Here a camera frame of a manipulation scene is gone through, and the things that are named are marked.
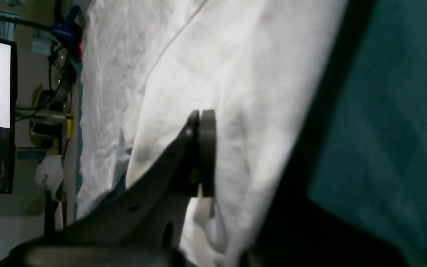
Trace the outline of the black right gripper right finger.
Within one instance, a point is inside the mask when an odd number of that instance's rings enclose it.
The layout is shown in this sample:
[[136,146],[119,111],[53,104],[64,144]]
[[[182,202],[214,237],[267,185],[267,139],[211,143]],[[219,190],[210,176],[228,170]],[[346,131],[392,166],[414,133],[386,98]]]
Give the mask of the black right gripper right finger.
[[327,213],[305,196],[274,199],[241,267],[408,267],[395,246]]

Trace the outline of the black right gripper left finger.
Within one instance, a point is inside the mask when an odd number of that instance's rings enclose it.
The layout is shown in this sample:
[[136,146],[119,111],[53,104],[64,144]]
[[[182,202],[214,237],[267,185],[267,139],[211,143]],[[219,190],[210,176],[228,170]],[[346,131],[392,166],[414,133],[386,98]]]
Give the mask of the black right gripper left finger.
[[178,246],[190,200],[215,196],[215,161],[215,111],[195,110],[134,185],[62,231],[62,242]]

